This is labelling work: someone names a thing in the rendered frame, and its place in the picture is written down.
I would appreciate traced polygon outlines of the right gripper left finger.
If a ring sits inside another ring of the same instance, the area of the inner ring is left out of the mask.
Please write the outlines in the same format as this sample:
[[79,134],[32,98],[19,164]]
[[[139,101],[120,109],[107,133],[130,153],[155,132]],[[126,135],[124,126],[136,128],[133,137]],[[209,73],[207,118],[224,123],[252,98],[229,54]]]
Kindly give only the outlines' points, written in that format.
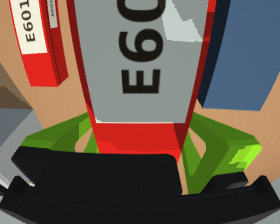
[[[27,136],[20,146],[76,152],[76,142],[92,128],[88,112]],[[19,147],[20,147],[19,146]],[[99,153],[93,130],[84,153]]]

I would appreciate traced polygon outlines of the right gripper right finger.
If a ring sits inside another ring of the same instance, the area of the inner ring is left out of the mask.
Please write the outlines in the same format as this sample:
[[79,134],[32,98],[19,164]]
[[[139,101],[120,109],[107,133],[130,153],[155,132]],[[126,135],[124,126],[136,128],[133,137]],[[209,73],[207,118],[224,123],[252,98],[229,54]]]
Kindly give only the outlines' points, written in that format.
[[215,175],[244,172],[262,148],[255,136],[196,112],[189,128],[206,151],[201,159],[188,131],[181,151],[188,194],[201,193]]

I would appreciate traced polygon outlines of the red welding electrode box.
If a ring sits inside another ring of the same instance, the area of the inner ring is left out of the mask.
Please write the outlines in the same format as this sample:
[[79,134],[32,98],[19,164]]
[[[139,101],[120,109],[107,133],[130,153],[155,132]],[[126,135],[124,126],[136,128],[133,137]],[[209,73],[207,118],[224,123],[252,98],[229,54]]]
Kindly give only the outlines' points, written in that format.
[[178,163],[205,67],[216,0],[66,0],[99,153]]

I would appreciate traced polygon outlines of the red box with white label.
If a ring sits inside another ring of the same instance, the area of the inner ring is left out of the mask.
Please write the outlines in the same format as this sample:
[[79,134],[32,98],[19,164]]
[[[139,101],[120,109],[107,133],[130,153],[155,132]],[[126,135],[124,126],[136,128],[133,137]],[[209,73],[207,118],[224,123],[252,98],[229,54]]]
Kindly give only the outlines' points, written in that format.
[[57,0],[9,0],[30,86],[58,87],[68,76]]

